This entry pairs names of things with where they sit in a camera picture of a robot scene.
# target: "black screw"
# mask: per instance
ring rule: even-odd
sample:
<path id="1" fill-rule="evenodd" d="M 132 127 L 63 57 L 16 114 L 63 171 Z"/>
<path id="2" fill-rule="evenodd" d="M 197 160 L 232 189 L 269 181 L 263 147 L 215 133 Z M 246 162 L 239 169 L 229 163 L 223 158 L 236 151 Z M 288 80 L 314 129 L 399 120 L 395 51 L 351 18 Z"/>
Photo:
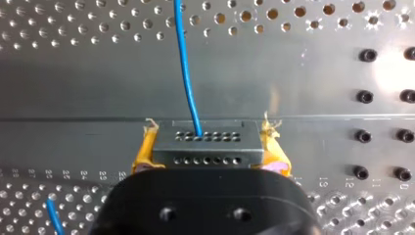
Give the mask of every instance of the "black screw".
<path id="1" fill-rule="evenodd" d="M 369 171 L 363 166 L 356 166 L 354 168 L 354 175 L 360 180 L 365 180 L 369 177 Z"/>
<path id="2" fill-rule="evenodd" d="M 378 57 L 378 53 L 373 49 L 365 49 L 360 52 L 359 59 L 362 62 L 374 62 Z"/>
<path id="3" fill-rule="evenodd" d="M 410 104 L 415 103 L 415 91 L 414 90 L 404 90 L 400 93 L 400 99 L 404 102 Z"/>
<path id="4" fill-rule="evenodd" d="M 363 104 L 369 104 L 373 101 L 373 93 L 367 90 L 361 90 L 357 93 L 357 100 Z"/>
<path id="5" fill-rule="evenodd" d="M 401 129 L 397 132 L 396 137 L 405 142 L 405 143 L 412 143 L 415 139 L 414 132 L 408 129 Z"/>
<path id="6" fill-rule="evenodd" d="M 356 140 L 363 144 L 369 143 L 372 140 L 372 134 L 366 130 L 357 131 L 355 137 Z"/>
<path id="7" fill-rule="evenodd" d="M 407 60 L 415 61 L 415 47 L 406 49 L 404 56 Z"/>
<path id="8" fill-rule="evenodd" d="M 394 175 L 400 181 L 409 181 L 412 178 L 412 173 L 409 169 L 399 167 L 394 171 Z"/>

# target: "mounting hole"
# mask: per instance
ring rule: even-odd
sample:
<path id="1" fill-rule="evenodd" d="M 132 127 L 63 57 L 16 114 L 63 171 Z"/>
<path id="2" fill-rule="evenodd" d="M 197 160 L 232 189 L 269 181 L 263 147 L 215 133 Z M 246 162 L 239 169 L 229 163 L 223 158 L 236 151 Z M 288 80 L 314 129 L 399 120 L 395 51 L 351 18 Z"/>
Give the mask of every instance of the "mounting hole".
<path id="1" fill-rule="evenodd" d="M 160 220 L 163 222 L 170 222 L 176 217 L 177 214 L 173 208 L 163 208 L 160 211 Z"/>
<path id="2" fill-rule="evenodd" d="M 252 17 L 253 16 L 248 11 L 244 11 L 244 12 L 241 13 L 241 21 L 242 22 L 246 23 L 246 22 L 250 21 Z"/>
<path id="3" fill-rule="evenodd" d="M 297 8 L 294 9 L 294 15 L 296 15 L 296 17 L 298 17 L 298 18 L 301 18 L 301 17 L 305 16 L 306 12 L 307 12 L 307 10 L 303 6 L 297 7 Z"/>
<path id="4" fill-rule="evenodd" d="M 243 208 L 238 208 L 234 210 L 233 217 L 241 222 L 248 222 L 251 219 L 253 219 L 253 215 L 251 214 L 251 212 Z"/>
<path id="5" fill-rule="evenodd" d="M 383 6 L 384 6 L 385 11 L 390 11 L 394 7 L 396 7 L 396 1 L 395 0 L 387 0 L 387 1 L 384 2 Z"/>
<path id="6" fill-rule="evenodd" d="M 323 12 L 324 14 L 326 14 L 327 16 L 332 15 L 333 13 L 335 13 L 336 7 L 333 4 L 329 4 L 323 7 Z"/>
<path id="7" fill-rule="evenodd" d="M 282 29 L 283 31 L 285 31 L 285 32 L 288 32 L 288 31 L 290 31 L 290 30 L 291 30 L 291 24 L 290 24 L 290 23 L 283 23 L 283 24 L 281 25 L 281 29 Z"/>
<path id="8" fill-rule="evenodd" d="M 365 5 L 364 2 L 357 2 L 357 3 L 353 3 L 351 9 L 355 12 L 355 13 L 361 13 L 364 11 Z"/>
<path id="9" fill-rule="evenodd" d="M 275 20 L 278 17 L 278 11 L 277 9 L 273 8 L 271 10 L 269 10 L 268 12 L 266 12 L 266 16 L 270 19 L 270 20 Z"/>

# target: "perforated metal plate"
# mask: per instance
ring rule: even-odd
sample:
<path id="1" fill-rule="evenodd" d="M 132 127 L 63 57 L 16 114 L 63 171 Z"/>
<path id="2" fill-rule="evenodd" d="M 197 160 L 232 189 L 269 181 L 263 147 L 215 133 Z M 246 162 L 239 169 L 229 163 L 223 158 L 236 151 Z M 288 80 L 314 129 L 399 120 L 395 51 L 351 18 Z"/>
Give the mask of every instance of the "perforated metal plate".
<path id="1" fill-rule="evenodd" d="M 329 234 L 415 231 L 412 181 L 392 175 L 396 166 L 415 169 L 414 145 L 395 138 L 400 128 L 415 129 L 415 106 L 399 99 L 415 89 L 415 62 L 403 57 L 415 44 L 414 7 L 412 0 L 184 1 L 202 118 L 259 119 L 264 111 L 282 118 L 294 180 Z M 2 233 L 52 231 L 41 201 L 54 193 L 66 204 L 66 230 L 86 234 L 85 216 L 102 198 L 88 190 L 127 175 L 140 120 L 189 118 L 172 17 L 172 2 L 163 0 L 1 0 Z M 365 48 L 378 52 L 375 62 L 358 60 Z M 356 101 L 362 89 L 372 103 Z M 373 134 L 370 143 L 352 140 L 360 128 Z M 366 166 L 370 177 L 352 179 L 351 165 Z M 40 184 L 47 185 L 41 199 L 31 201 L 29 190 Z M 68 193 L 82 204 L 88 192 L 86 211 L 66 203 Z"/>

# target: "wire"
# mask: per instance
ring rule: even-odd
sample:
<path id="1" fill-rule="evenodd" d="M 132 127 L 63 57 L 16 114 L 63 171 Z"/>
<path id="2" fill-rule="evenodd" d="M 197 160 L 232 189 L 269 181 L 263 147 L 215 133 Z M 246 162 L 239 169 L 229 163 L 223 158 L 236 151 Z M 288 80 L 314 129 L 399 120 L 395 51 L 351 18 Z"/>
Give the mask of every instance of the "wire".
<path id="1" fill-rule="evenodd" d="M 55 204 L 50 199 L 46 200 L 46 210 L 49 213 L 52 225 L 55 228 L 55 231 L 58 233 L 58 235 L 65 235 L 64 227 L 62 226 L 61 221 L 56 215 Z"/>
<path id="2" fill-rule="evenodd" d="M 182 14 L 180 10 L 180 0 L 174 0 L 174 18 L 176 22 L 177 41 L 179 43 L 180 63 L 183 73 L 184 88 L 186 90 L 187 103 L 192 115 L 193 125 L 195 126 L 196 135 L 202 136 L 201 122 L 199 121 L 198 109 L 196 108 L 193 97 L 192 82 L 190 80 L 189 64 L 187 59 L 186 38 L 184 37 Z"/>

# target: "black plastic part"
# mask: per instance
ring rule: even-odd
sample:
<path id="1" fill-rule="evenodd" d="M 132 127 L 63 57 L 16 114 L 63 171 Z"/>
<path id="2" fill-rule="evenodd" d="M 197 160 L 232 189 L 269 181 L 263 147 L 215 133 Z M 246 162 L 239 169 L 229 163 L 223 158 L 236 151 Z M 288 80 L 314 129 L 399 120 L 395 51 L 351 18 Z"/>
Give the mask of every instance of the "black plastic part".
<path id="1" fill-rule="evenodd" d="M 404 56 L 407 60 L 415 61 L 415 47 L 406 49 Z"/>
<path id="2" fill-rule="evenodd" d="M 398 178 L 400 181 L 409 181 L 412 178 L 412 173 L 409 169 L 404 167 L 399 167 L 394 171 L 394 175 L 396 178 Z"/>
<path id="3" fill-rule="evenodd" d="M 378 53 L 373 49 L 365 49 L 360 52 L 359 59 L 362 62 L 374 62 L 378 57 Z"/>
<path id="4" fill-rule="evenodd" d="M 151 169 L 110 193 L 91 235 L 321 234 L 292 180 L 261 169 Z"/>
<path id="5" fill-rule="evenodd" d="M 357 100 L 363 104 L 369 104 L 373 101 L 373 93 L 367 90 L 361 90 L 357 93 Z"/>
<path id="6" fill-rule="evenodd" d="M 360 165 L 354 168 L 353 173 L 356 176 L 356 178 L 360 180 L 365 180 L 369 177 L 369 171 L 367 170 L 367 168 Z"/>
<path id="7" fill-rule="evenodd" d="M 414 132 L 408 130 L 408 129 L 400 129 L 397 134 L 396 137 L 405 143 L 412 143 L 415 139 L 414 136 Z"/>
<path id="8" fill-rule="evenodd" d="M 414 90 L 404 90 L 400 93 L 400 100 L 408 102 L 410 104 L 415 103 L 415 91 Z"/>
<path id="9" fill-rule="evenodd" d="M 369 143 L 372 140 L 372 134 L 366 130 L 357 131 L 355 137 L 356 140 L 363 144 Z"/>

